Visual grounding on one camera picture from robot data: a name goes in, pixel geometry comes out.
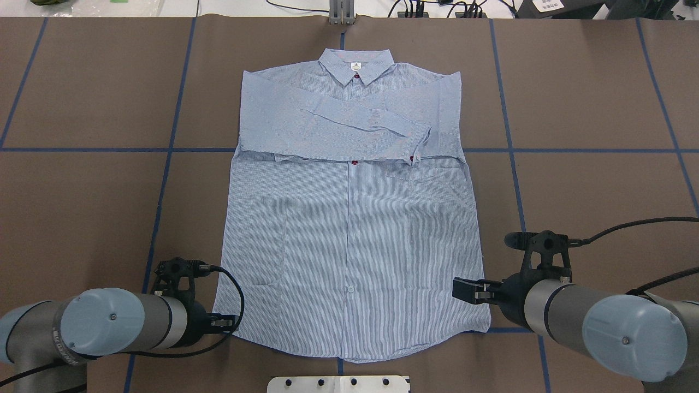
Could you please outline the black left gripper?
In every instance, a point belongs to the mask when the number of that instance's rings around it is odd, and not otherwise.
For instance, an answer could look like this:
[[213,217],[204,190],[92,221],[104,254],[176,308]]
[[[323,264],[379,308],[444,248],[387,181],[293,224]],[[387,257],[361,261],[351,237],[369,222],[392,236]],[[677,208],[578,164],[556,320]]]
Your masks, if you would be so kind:
[[187,326],[183,334],[183,346],[190,347],[208,334],[232,334],[241,322],[239,315],[210,314],[194,301],[187,311]]

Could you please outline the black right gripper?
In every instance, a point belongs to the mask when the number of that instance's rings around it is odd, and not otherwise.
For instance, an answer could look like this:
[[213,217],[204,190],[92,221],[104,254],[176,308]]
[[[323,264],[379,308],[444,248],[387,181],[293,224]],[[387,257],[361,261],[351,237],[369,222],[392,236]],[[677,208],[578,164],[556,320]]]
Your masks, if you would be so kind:
[[452,279],[452,296],[471,305],[484,303],[499,306],[511,323],[529,328],[525,316],[526,297],[532,288],[521,273],[515,273],[503,281],[492,279]]

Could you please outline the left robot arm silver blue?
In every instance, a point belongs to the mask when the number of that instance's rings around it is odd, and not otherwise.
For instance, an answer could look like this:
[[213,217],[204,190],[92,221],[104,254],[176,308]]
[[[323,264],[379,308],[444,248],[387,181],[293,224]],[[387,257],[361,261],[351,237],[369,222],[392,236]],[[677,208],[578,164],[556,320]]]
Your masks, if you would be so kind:
[[15,392],[85,392],[87,365],[103,356],[175,359],[207,334],[229,337],[242,312],[209,313],[184,294],[137,294],[120,288],[89,289],[64,301],[45,300],[2,316],[2,363],[14,374],[2,380]]

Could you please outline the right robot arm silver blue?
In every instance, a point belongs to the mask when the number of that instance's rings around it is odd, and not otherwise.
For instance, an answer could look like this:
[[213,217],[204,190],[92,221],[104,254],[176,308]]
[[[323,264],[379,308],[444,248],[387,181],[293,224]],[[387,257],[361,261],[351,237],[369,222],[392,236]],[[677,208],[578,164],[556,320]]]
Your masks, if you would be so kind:
[[453,279],[454,298],[488,303],[522,328],[639,380],[646,392],[697,392],[698,306],[612,294],[562,279]]

